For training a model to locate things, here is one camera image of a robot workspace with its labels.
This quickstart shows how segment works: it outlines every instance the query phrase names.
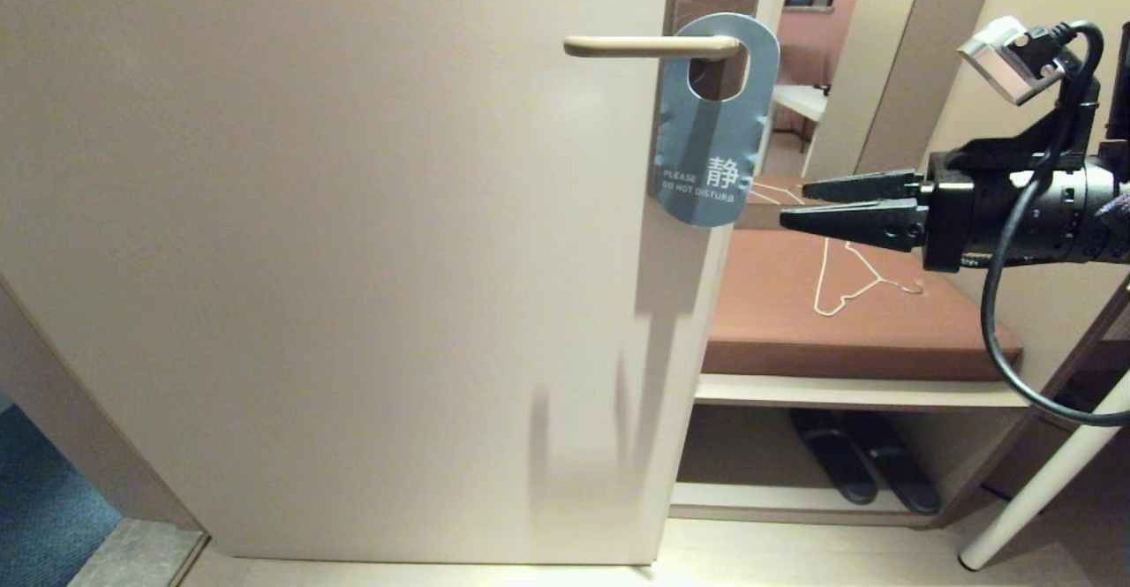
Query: blue carpet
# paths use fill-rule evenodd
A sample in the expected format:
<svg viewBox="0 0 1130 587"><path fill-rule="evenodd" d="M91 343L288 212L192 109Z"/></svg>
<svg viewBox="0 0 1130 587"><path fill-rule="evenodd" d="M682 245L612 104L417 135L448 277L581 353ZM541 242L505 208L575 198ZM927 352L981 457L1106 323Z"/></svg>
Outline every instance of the blue carpet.
<svg viewBox="0 0 1130 587"><path fill-rule="evenodd" d="M121 518L19 408L0 413L0 587L66 587Z"/></svg>

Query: white leg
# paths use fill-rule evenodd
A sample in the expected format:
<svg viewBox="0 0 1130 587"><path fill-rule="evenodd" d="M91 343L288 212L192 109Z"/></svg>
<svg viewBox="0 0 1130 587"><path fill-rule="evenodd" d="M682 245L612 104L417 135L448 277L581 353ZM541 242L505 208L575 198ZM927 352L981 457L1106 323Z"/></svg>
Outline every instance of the white leg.
<svg viewBox="0 0 1130 587"><path fill-rule="evenodd" d="M1130 372L1122 375L1096 413L1119 413L1130 411ZM1005 511L958 554L966 569L979 570L1001 547L1016 536L1017 532L1044 509L1090 460L1103 449L1118 428L1079 426L1075 434L1060 447L1059 451L1040 468L1036 476L1009 502Z"/></svg>

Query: chinese character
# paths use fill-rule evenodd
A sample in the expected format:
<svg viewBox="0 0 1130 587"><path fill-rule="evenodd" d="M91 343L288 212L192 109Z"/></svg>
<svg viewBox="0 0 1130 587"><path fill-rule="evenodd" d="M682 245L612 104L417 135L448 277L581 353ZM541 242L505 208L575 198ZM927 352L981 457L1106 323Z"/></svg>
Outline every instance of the chinese character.
<svg viewBox="0 0 1130 587"><path fill-rule="evenodd" d="M732 159L711 157L706 170L706 184L723 190L738 182L738 164Z"/></svg>

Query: black cable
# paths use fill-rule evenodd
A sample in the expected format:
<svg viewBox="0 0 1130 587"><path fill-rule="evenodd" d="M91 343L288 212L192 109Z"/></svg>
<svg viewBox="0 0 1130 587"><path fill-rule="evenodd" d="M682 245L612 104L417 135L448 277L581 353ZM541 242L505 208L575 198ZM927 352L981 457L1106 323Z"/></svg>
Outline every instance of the black cable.
<svg viewBox="0 0 1130 587"><path fill-rule="evenodd" d="M1020 228L1024 216L1028 213L1032 201L1036 196L1046 189L1046 182L1051 179L1055 170L1055 162L1059 161L1060 153L1067 147L1071 137L1071 129L1075 116L1078 112L1087 88L1090 86L1095 67L1103 55L1103 33L1097 26L1089 21L1077 21L1069 25L1070 28L1083 35L1087 40L1087 55L1078 75L1070 83L1070 88L1063 97L1064 103L1060 107L1060 121L1055 129L1052 143L1048 152L1036 164L1032 173L1032 179L1020 190L1020 197L1012 205L1008 213L1005 226L1001 228L1000 239L993 250L992 259L989 261L989 270L985 274L984 290L981 292L981 337L984 338L985 349L993 365L1002 375L1005 381L1016 390L1022 397L1033 403L1034 406L1070 422L1092 426L1122 426L1130 425L1130 412L1095 414L1085 413L1053 402L1038 391L1029 387L1008 363L1005 352L997 339L997 290L1000 286L1001 275L1005 273L1005 262L1008 258L1008 248L1012 244L1016 232Z"/></svg>

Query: hanger hole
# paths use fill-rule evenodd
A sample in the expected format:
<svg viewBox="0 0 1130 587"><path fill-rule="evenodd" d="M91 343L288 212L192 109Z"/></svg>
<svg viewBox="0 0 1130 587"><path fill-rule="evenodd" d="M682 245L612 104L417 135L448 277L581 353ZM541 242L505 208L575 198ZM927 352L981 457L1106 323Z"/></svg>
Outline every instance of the hanger hole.
<svg viewBox="0 0 1130 587"><path fill-rule="evenodd" d="M741 93L748 66L749 51L742 44L738 54L724 60L690 60L687 83L703 100L723 102Z"/></svg>

